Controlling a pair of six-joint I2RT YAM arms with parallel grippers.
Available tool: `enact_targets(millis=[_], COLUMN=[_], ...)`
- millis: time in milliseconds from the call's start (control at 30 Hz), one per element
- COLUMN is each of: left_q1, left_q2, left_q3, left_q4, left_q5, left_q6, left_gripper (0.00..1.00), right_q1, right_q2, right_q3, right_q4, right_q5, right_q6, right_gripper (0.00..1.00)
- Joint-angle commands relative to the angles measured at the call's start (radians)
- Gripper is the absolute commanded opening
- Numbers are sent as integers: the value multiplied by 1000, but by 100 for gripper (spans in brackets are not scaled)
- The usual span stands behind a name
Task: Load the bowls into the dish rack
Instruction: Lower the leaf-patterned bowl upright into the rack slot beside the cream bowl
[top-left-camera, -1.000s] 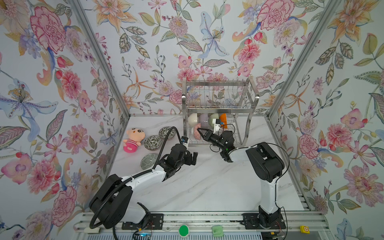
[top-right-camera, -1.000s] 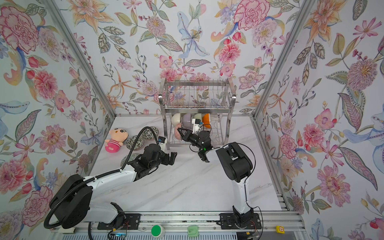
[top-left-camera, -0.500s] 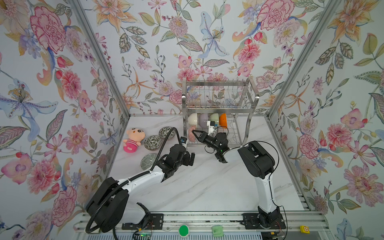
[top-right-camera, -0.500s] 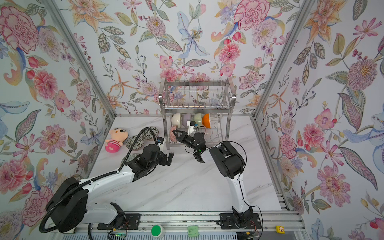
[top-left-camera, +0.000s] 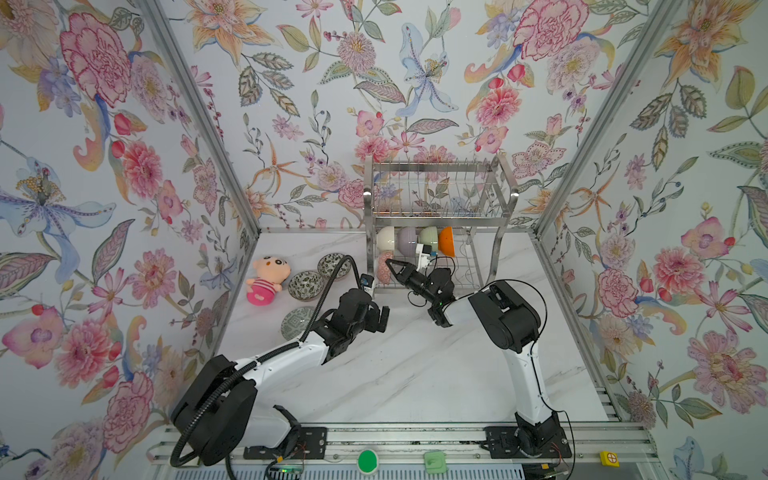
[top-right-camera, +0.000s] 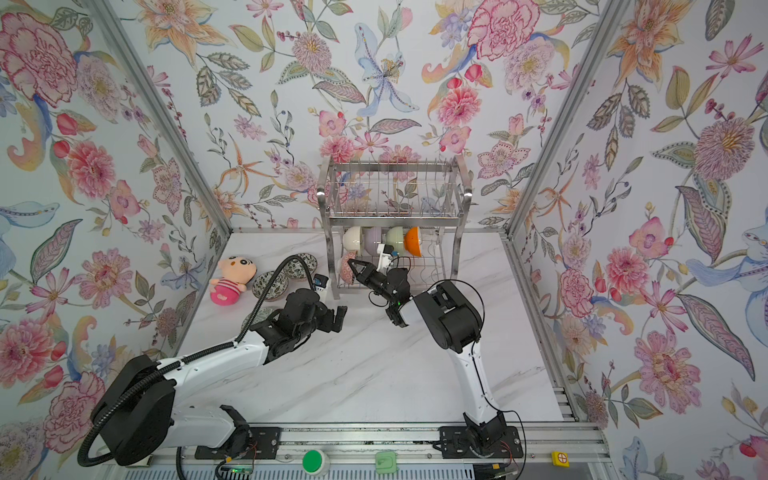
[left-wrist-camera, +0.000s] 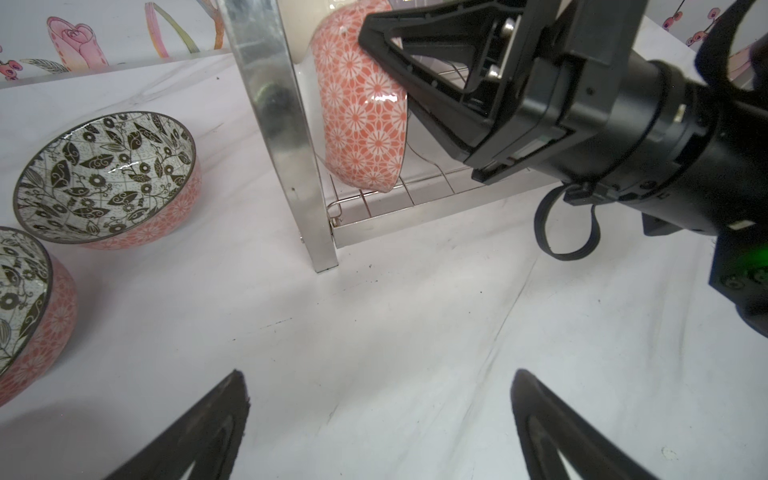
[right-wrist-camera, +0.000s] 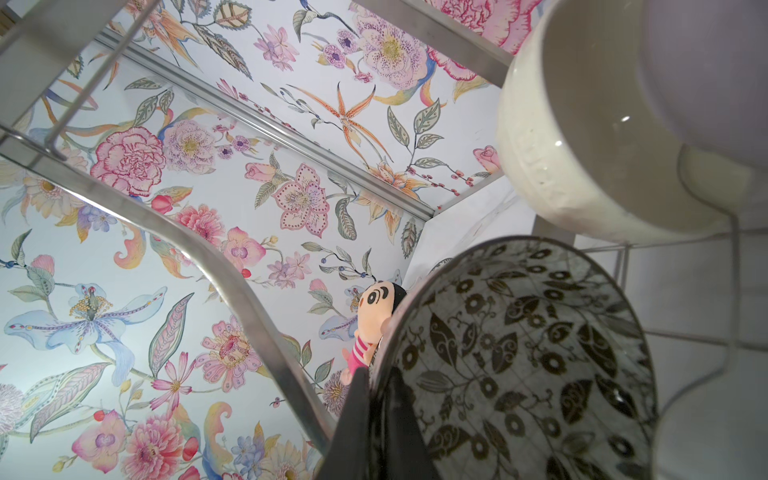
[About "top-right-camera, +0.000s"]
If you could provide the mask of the green bowl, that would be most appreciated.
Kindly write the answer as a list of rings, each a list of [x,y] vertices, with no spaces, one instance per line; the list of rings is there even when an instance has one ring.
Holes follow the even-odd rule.
[[[404,255],[406,253],[404,237],[405,231],[401,226],[391,227],[385,234],[385,244],[390,245],[396,255]]]

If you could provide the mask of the orange white bowl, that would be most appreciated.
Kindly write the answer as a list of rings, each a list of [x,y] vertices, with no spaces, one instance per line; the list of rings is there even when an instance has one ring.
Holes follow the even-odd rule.
[[[410,228],[404,235],[405,250],[413,257],[422,257],[422,234],[419,227]]]

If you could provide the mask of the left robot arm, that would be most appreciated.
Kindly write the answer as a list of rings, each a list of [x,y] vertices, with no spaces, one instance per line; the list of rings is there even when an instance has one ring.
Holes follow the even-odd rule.
[[[244,454],[255,442],[249,422],[222,400],[206,403],[203,393],[294,352],[315,332],[340,332],[347,311],[301,288],[265,317],[253,310],[233,340],[181,358],[131,359],[91,413],[79,465],[114,461],[128,466],[164,448],[205,447],[233,458]]]

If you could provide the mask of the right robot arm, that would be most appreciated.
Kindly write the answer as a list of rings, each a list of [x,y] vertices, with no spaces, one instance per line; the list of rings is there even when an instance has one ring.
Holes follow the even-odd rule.
[[[507,424],[505,414],[493,405],[486,388],[480,358],[485,309],[476,308],[462,293],[460,280],[439,280],[414,295],[404,268],[383,273],[374,264],[356,259],[348,260],[347,266],[359,284],[386,301],[385,313],[394,325],[424,326],[436,345],[448,353],[465,407],[461,441],[480,456],[490,455],[492,448],[503,441]]]

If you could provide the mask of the patterned bowl front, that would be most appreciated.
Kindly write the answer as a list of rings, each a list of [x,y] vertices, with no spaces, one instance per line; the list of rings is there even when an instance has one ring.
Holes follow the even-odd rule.
[[[355,274],[353,273],[352,268],[349,265],[349,261],[354,260],[356,257],[357,257],[356,251],[348,251],[341,258],[339,276],[340,276],[341,282],[345,285],[351,285],[355,281]]]

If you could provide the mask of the cream bowl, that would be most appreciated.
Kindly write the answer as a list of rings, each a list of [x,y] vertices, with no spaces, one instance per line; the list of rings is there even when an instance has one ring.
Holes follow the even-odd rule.
[[[355,256],[362,251],[363,231],[360,226],[351,226],[347,228],[342,236],[343,248]]]

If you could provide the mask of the purple bowl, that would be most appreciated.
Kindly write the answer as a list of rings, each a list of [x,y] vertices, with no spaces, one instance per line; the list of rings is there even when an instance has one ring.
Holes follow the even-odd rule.
[[[362,229],[362,244],[364,251],[370,256],[378,255],[378,247],[382,243],[382,228],[379,226]]]

